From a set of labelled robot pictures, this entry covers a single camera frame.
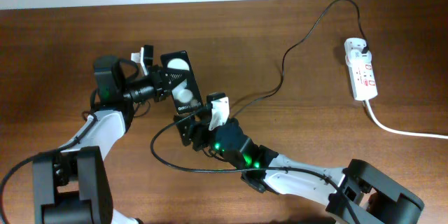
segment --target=green led indicator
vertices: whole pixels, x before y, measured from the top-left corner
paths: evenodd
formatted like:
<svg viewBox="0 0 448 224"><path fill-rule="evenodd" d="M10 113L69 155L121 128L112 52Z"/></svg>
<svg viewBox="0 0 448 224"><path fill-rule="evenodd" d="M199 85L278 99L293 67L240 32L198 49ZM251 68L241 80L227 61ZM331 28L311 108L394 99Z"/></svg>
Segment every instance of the green led indicator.
<svg viewBox="0 0 448 224"><path fill-rule="evenodd" d="M252 157L246 154L243 154L244 160L246 161L246 166L252 165Z"/></svg>

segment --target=power strip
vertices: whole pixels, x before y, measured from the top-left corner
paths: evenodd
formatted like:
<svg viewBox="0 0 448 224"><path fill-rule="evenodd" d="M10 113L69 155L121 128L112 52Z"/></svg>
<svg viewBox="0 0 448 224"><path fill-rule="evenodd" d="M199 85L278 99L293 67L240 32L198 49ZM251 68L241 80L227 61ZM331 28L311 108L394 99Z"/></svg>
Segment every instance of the power strip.
<svg viewBox="0 0 448 224"><path fill-rule="evenodd" d="M373 75L372 53L368 50L367 42L361 38L349 38L345 41L344 47L345 62L349 67L353 97L356 101L362 101L364 103L367 108L367 114L378 127L391 133L403 134L406 136L448 139L448 136L439 134L404 132L382 125L375 117L369 102L370 99L378 95L378 90L377 82Z"/></svg>

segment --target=tabletop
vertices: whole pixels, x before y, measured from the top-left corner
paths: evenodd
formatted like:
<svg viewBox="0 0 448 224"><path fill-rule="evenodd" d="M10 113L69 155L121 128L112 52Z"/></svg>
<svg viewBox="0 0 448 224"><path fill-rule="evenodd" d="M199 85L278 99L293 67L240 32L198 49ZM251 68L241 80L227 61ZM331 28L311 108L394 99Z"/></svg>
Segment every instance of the tabletop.
<svg viewBox="0 0 448 224"><path fill-rule="evenodd" d="M332 0L259 0L0 11L0 175L28 156L68 141L83 125L95 89L92 63L130 58L144 44L160 55L186 50L203 97L225 92L236 111L276 87L281 58ZM448 134L448 0L354 0L372 52L386 126ZM280 91L238 115L256 144L298 162L344 167L369 162L425 203L419 223L448 223L448 141L378 128L355 101L344 41L360 37L352 5L333 6L286 58ZM260 194L239 174L191 174L150 152L172 121L172 101L152 103L105 159L114 207L145 223L296 223L325 216L324 206L290 195ZM184 147L178 132L155 145L185 167L230 169ZM31 165L8 182L11 223L33 223Z"/></svg>

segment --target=brown wooden surface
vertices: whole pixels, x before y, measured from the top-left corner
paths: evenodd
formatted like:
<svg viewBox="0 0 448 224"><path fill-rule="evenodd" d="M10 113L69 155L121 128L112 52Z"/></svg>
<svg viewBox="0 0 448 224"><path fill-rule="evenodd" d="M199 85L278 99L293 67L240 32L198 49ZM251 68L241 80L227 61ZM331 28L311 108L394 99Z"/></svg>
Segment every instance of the brown wooden surface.
<svg viewBox="0 0 448 224"><path fill-rule="evenodd" d="M128 58L145 43L158 55L187 50L202 96L231 104L279 81L284 51L332 0L268 0L0 11L0 175L63 144L83 125L95 88L93 60ZM389 127L448 134L448 0L355 0L373 53L378 119ZM280 92L239 116L245 133L299 162L370 162L425 202L420 223L448 223L448 141L379 129L351 96L343 42L360 36L339 3L286 60ZM172 101L153 104L106 158L114 206L145 223L259 223L324 214L299 197L263 195L238 174L189 174L160 164L149 141L171 122ZM170 130L160 155L197 168L230 168L183 147ZM4 195L12 223L32 223L31 166Z"/></svg>

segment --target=white circle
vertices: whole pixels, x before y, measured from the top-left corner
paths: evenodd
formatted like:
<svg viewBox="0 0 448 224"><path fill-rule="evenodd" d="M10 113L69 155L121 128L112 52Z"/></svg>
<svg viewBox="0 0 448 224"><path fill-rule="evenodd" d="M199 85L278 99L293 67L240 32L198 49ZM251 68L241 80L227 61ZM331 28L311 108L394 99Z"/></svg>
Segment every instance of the white circle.
<svg viewBox="0 0 448 224"><path fill-rule="evenodd" d="M181 90L177 93L176 99L182 102L183 104L186 104L193 99L193 93L188 89Z"/></svg>
<svg viewBox="0 0 448 224"><path fill-rule="evenodd" d="M167 65L170 69L178 69L178 70L190 70L188 63L183 59L172 59L168 62Z"/></svg>

